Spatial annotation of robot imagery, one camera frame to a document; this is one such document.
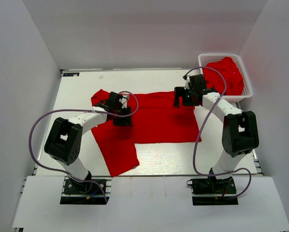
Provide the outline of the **red t shirt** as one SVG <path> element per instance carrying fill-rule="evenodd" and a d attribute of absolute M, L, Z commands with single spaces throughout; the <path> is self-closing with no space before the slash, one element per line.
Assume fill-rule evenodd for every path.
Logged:
<path fill-rule="evenodd" d="M 136 144 L 195 142 L 199 127 L 193 107 L 173 106 L 174 92 L 135 94 L 128 106 L 137 112 L 131 126 L 107 121 L 92 134 L 104 157 L 110 176 L 115 177 L 139 165 Z"/>

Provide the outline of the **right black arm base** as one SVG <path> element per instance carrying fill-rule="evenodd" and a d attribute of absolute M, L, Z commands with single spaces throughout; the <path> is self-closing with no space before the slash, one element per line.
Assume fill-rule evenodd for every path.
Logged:
<path fill-rule="evenodd" d="M 234 179 L 215 177 L 194 178 L 187 181 L 191 188 L 193 206 L 238 205 Z"/>

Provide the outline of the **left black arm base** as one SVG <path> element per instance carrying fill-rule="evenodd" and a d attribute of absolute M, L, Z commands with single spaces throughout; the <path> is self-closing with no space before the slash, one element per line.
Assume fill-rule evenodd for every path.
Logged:
<path fill-rule="evenodd" d="M 95 179 L 94 183 L 78 183 L 65 178 L 60 197 L 61 205 L 106 205 L 111 194 L 111 179 Z"/>

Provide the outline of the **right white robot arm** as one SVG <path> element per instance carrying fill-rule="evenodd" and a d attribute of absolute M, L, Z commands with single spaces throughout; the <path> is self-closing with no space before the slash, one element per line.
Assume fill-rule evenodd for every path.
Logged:
<path fill-rule="evenodd" d="M 193 163 L 196 174 L 210 178 L 209 189 L 218 193 L 226 186 L 226 179 L 239 171 L 237 165 L 253 149 L 259 146 L 256 115 L 234 107 L 214 88 L 208 88 L 202 74 L 184 75 L 185 86 L 174 89 L 175 107 L 202 106 L 208 109 L 199 132 L 202 132 L 210 115 L 215 115 L 222 123 L 222 153 L 208 174 L 201 173 Z"/>

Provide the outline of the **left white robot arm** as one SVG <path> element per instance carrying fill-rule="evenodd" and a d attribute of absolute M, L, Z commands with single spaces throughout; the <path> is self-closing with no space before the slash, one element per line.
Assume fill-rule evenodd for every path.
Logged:
<path fill-rule="evenodd" d="M 125 92 L 111 92 L 109 97 L 95 104 L 90 110 L 72 118 L 55 119 L 44 145 L 44 151 L 64 168 L 82 193 L 91 190 L 89 170 L 79 158 L 82 136 L 107 121 L 115 126 L 131 126 L 132 109 L 128 106 L 130 97 Z"/>

